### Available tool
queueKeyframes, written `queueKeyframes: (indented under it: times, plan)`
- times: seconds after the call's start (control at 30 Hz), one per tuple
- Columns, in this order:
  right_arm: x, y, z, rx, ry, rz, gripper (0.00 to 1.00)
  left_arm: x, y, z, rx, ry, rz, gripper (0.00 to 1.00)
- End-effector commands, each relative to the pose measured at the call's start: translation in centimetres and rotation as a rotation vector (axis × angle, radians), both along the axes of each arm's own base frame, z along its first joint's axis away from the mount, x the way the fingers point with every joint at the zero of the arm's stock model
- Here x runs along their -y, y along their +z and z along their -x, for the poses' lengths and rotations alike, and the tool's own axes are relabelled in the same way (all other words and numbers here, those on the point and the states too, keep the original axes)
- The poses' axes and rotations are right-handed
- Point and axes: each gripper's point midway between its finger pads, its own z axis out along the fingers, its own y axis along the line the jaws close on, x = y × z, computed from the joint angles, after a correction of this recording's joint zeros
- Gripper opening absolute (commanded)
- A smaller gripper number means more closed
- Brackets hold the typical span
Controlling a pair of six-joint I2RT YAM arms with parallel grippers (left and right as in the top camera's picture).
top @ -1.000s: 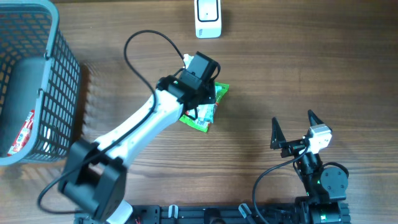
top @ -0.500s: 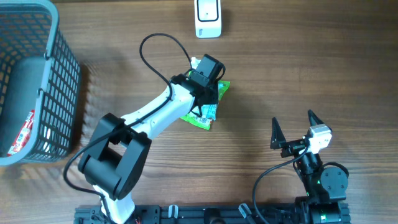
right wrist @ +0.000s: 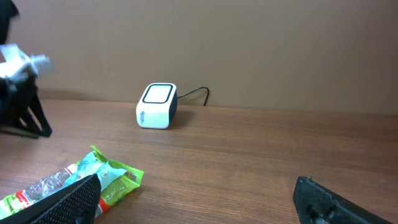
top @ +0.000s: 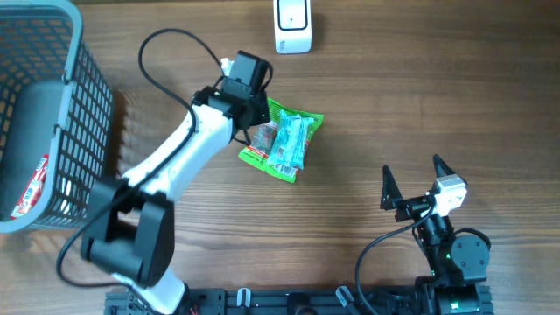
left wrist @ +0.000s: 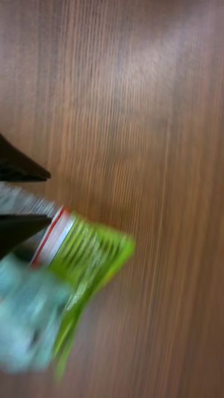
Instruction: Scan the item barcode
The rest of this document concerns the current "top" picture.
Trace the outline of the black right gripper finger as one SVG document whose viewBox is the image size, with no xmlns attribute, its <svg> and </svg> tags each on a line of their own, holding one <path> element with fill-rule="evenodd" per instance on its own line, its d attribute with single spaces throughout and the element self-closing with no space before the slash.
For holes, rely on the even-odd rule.
<svg viewBox="0 0 560 315">
<path fill-rule="evenodd" d="M 456 172 L 438 154 L 433 156 L 433 164 L 438 178 L 456 175 Z"/>
<path fill-rule="evenodd" d="M 401 207 L 403 196 L 388 164 L 382 167 L 382 189 L 380 209 L 393 210 Z"/>
</svg>

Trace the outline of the teal white tissue pack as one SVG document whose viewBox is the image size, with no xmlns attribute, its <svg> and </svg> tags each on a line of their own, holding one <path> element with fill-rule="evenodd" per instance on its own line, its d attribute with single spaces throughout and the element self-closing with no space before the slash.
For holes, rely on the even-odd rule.
<svg viewBox="0 0 560 315">
<path fill-rule="evenodd" d="M 272 145 L 267 164 L 304 168 L 305 144 L 312 117 L 288 115 L 280 110 L 280 125 Z"/>
</svg>

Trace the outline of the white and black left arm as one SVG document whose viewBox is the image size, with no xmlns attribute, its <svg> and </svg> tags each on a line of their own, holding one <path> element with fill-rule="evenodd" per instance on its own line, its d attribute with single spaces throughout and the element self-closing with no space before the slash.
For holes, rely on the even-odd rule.
<svg viewBox="0 0 560 315">
<path fill-rule="evenodd" d="M 118 180 L 98 180 L 83 226 L 81 257 L 110 274 L 153 314 L 187 314 L 187 284 L 170 266 L 174 203 L 203 166 L 239 132 L 270 119 L 272 65 L 239 51 L 212 86 L 196 92 L 178 128 Z"/>
</svg>

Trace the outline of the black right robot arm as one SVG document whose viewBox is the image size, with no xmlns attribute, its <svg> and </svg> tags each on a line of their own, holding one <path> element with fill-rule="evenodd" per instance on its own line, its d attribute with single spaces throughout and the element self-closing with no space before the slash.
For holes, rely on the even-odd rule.
<svg viewBox="0 0 560 315">
<path fill-rule="evenodd" d="M 456 229 L 449 214 L 466 199 L 467 182 L 439 156 L 436 179 L 425 194 L 405 199 L 388 165 L 382 168 L 380 208 L 394 210 L 395 220 L 411 221 L 412 234 L 429 264 L 415 290 L 423 314 L 492 314 L 487 280 L 491 241 L 471 227 Z"/>
</svg>

